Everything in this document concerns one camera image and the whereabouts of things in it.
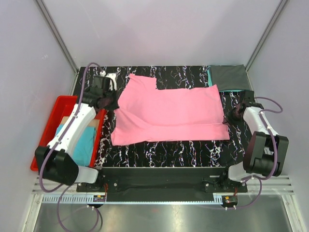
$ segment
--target pink cloth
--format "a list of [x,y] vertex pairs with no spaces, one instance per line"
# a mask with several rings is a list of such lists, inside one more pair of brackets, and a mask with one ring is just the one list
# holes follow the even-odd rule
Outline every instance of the pink cloth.
[[113,145],[229,139],[216,85],[158,90],[155,78],[130,74],[118,104]]

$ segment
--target black work surface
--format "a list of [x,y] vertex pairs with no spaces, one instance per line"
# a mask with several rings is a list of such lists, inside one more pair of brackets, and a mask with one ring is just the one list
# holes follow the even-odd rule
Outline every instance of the black work surface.
[[[207,66],[145,66],[103,67],[106,73],[117,73],[117,96],[129,81],[129,74],[157,79],[158,89],[208,87]],[[81,90],[84,67],[80,69],[74,95]],[[86,76],[85,88],[92,84],[98,68],[92,67]],[[224,113],[236,106],[237,92],[220,93]],[[242,161],[251,133],[245,122],[229,128],[229,141],[142,142],[113,146],[111,132],[116,119],[108,112],[103,125],[96,166],[104,167],[220,167]]]

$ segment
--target white panel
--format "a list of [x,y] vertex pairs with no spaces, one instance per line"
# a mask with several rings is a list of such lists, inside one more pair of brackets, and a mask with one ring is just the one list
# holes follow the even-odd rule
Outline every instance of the white panel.
[[45,0],[78,66],[246,64],[279,0]]
[[52,106],[73,73],[33,0],[0,0],[0,231],[20,231],[30,164]]
[[303,218],[309,218],[308,12],[308,0],[290,1],[249,71],[256,95],[277,100],[283,107],[282,114],[266,112],[266,116],[280,135],[289,138],[283,171],[291,179]]

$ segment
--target red tray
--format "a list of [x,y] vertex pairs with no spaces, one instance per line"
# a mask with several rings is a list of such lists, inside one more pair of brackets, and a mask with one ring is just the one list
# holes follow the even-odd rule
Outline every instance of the red tray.
[[[62,118],[65,116],[70,116],[70,114],[73,111],[74,105],[76,104],[76,101],[77,96],[59,96],[57,98],[53,110],[45,126],[39,146],[47,146],[47,144],[54,138],[57,127],[60,125]],[[101,110],[95,117],[95,119],[99,120],[99,124],[89,167],[94,167],[95,165],[105,114],[106,111]],[[32,171],[36,172],[38,171],[38,165],[37,161],[35,160],[35,157],[32,160],[30,169]]]

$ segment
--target black cloth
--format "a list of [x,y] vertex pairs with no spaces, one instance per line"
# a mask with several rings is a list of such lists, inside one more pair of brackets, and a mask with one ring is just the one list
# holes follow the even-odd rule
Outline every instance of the black cloth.
[[250,90],[244,65],[211,65],[210,73],[212,85],[217,85],[219,91]]

